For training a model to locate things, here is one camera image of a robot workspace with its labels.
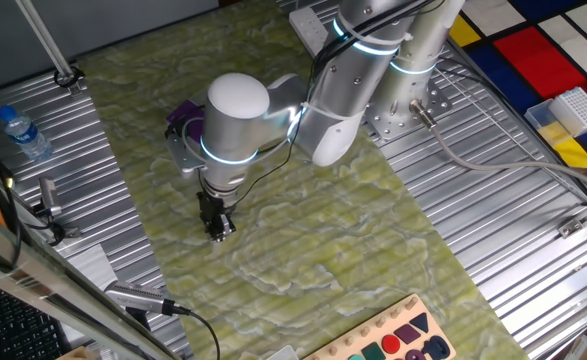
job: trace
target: red shape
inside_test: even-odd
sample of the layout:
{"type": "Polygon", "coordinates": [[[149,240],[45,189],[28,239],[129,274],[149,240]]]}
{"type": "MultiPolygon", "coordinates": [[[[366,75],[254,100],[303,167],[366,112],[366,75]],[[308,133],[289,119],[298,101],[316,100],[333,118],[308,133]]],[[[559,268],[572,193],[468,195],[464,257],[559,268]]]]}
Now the red shape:
{"type": "Polygon", "coordinates": [[[388,354],[395,354],[400,351],[400,339],[393,335],[386,335],[382,338],[382,349],[388,354]]]}
{"type": "Polygon", "coordinates": [[[546,99],[579,86],[587,79],[534,27],[495,41],[495,46],[546,99]]]}

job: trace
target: bottle cap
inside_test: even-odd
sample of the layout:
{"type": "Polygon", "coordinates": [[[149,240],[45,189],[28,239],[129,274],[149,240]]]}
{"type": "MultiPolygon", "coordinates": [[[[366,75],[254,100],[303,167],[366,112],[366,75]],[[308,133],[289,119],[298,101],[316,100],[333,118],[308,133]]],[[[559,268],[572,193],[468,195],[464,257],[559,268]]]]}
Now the bottle cap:
{"type": "Polygon", "coordinates": [[[11,121],[15,119],[16,116],[15,109],[13,109],[12,106],[4,105],[0,108],[0,119],[3,121],[11,121]]]}

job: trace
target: black keyboard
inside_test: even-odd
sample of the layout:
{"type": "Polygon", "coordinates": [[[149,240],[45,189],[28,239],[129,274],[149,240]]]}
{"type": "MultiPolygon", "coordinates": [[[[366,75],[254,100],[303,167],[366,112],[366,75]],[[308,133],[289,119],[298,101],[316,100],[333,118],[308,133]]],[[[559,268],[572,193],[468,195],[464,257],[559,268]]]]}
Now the black keyboard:
{"type": "Polygon", "coordinates": [[[57,320],[0,291],[0,359],[53,360],[70,350],[57,320]]]}

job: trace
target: metal table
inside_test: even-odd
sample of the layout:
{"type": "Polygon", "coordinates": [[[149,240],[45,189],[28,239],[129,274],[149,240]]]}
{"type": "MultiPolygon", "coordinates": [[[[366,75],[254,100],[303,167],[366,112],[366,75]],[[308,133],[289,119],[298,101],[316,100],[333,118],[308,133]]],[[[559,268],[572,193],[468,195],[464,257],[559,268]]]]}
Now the metal table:
{"type": "MultiPolygon", "coordinates": [[[[53,159],[34,164],[2,132],[0,160],[14,172],[15,190],[27,203],[39,202],[38,178],[55,179],[63,214],[56,222],[78,226],[80,239],[65,239],[56,250],[66,259],[101,246],[121,281],[164,287],[153,250],[130,199],[113,152],[80,81],[83,94],[72,97],[52,81],[52,73],[0,90],[0,106],[26,111],[54,147],[53,159]]],[[[84,263],[78,270],[90,270],[84,263]]],[[[190,354],[177,317],[149,315],[155,336],[174,352],[190,354]]]]}
{"type": "MultiPolygon", "coordinates": [[[[295,1],[278,2],[285,10],[295,7],[295,1]]],[[[313,4],[322,21],[330,22],[336,11],[331,1],[313,4]]],[[[444,56],[454,49],[449,46],[444,56]]],[[[478,163],[519,161],[529,154],[557,161],[524,120],[481,85],[456,76],[452,85],[439,74],[434,80],[453,103],[452,113],[438,119],[438,126],[459,155],[478,163]]],[[[82,230],[81,240],[65,241],[59,252],[71,258],[101,245],[120,280],[162,287],[162,274],[88,93],[71,97],[47,74],[1,90],[2,104],[28,111],[56,148],[53,160],[33,164],[0,129],[0,159],[15,172],[18,193],[34,203],[37,178],[52,176],[64,204],[59,220],[82,230]]],[[[543,170],[530,168],[469,171],[452,164],[421,127],[384,141],[370,125],[364,126],[532,358],[587,326],[587,232],[568,239],[557,232],[571,215],[584,210],[585,198],[565,188],[576,187],[574,183],[562,178],[562,185],[543,170]]],[[[152,316],[149,323],[171,349],[188,347],[176,318],[152,316]]]]}

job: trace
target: water bottle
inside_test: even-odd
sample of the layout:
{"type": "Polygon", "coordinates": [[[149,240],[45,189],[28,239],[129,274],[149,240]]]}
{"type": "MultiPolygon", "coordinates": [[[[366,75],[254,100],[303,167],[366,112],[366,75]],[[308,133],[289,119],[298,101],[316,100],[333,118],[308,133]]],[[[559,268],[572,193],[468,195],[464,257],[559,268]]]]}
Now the water bottle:
{"type": "Polygon", "coordinates": [[[12,106],[4,105],[0,108],[0,119],[6,135],[22,148],[29,159],[39,161],[51,157],[51,143],[37,130],[28,115],[17,113],[12,106]]]}

